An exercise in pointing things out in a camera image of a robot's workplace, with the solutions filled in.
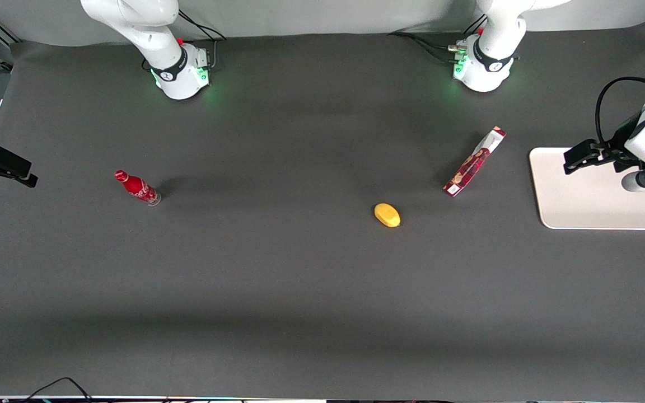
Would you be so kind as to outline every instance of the white backdrop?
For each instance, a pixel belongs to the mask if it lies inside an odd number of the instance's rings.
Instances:
[[[226,36],[382,33],[402,28],[461,31],[473,19],[474,0],[179,0],[194,20]],[[603,30],[645,21],[645,0],[571,0],[525,14],[531,31]],[[123,43],[91,20],[79,0],[0,0],[0,21],[20,38],[79,46]],[[177,36],[202,38],[186,21]]]

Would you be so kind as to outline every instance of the snack package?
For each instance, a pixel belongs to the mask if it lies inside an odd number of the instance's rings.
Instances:
[[[497,148],[499,143],[504,140],[504,136],[507,133],[504,130],[500,129],[497,126],[494,126],[494,129],[490,131],[479,144],[476,145],[474,151],[471,153],[464,163],[461,164],[461,167],[455,173],[455,176],[447,182],[445,187],[442,188],[448,195],[455,197],[461,189],[464,189],[464,186],[474,178],[474,175],[477,171],[484,165],[484,161],[487,160],[489,154]]]

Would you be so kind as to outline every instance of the gray table surface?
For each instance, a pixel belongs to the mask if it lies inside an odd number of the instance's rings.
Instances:
[[[481,94],[404,38],[232,39],[176,102],[132,46],[15,48],[0,145],[40,180],[0,179],[0,393],[645,401],[645,232],[543,227],[527,162],[591,137],[644,51],[530,33]],[[606,130],[643,102],[611,90]]]

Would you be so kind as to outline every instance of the white tray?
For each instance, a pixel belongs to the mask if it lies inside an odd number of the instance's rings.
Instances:
[[[564,173],[569,148],[529,153],[539,217],[551,229],[645,229],[645,192],[626,191],[612,163]]]

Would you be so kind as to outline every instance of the bottle label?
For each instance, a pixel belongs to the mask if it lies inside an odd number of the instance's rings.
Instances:
[[[148,186],[148,184],[145,181],[141,181],[141,184],[143,187],[141,187],[141,190],[138,191],[137,193],[131,193],[129,192],[132,196],[134,196],[136,199],[143,200],[144,202],[151,204],[156,200],[156,189]]]

